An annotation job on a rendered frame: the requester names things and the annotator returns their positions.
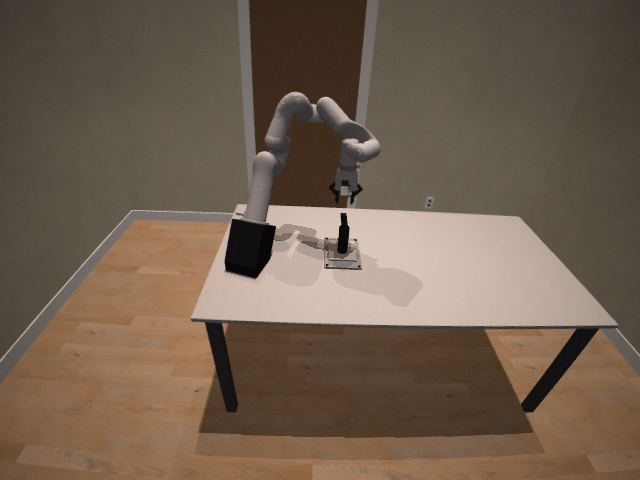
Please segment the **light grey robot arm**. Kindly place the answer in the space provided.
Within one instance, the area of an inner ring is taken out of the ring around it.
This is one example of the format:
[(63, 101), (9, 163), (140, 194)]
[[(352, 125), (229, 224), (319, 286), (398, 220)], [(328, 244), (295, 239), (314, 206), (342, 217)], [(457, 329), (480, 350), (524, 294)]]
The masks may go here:
[(289, 93), (279, 102), (265, 137), (265, 145), (272, 150), (260, 152), (254, 158), (247, 208), (243, 214), (236, 211), (243, 221), (269, 225), (266, 219), (273, 177), (282, 172), (289, 155), (291, 142), (287, 135), (294, 114), (304, 122), (327, 123), (335, 134), (348, 137), (341, 143), (339, 169), (342, 171), (354, 172), (360, 168), (357, 162), (366, 162), (380, 153), (376, 138), (366, 128), (350, 120), (331, 98), (323, 97), (315, 105), (302, 93)]

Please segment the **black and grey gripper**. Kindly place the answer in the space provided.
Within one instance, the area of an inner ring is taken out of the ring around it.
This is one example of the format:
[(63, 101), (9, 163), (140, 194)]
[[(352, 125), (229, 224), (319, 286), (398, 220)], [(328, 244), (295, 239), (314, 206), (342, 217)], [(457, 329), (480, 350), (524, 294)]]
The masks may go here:
[[(339, 168), (337, 169), (336, 172), (336, 178), (335, 178), (335, 182), (329, 186), (329, 189), (335, 194), (335, 201), (338, 202), (339, 201), (339, 192), (341, 189), (341, 185), (342, 185), (342, 180), (348, 180), (349, 181), (349, 185), (351, 185), (351, 200), (350, 203), (352, 204), (354, 202), (354, 197), (359, 194), (359, 192), (362, 191), (362, 187), (358, 184), (358, 170), (354, 171), (354, 172), (345, 172), (340, 170)], [(358, 185), (358, 187), (357, 187)], [(335, 189), (333, 189), (333, 187), (335, 186)], [(357, 190), (358, 188), (358, 190)], [(354, 193), (355, 192), (355, 193)]]

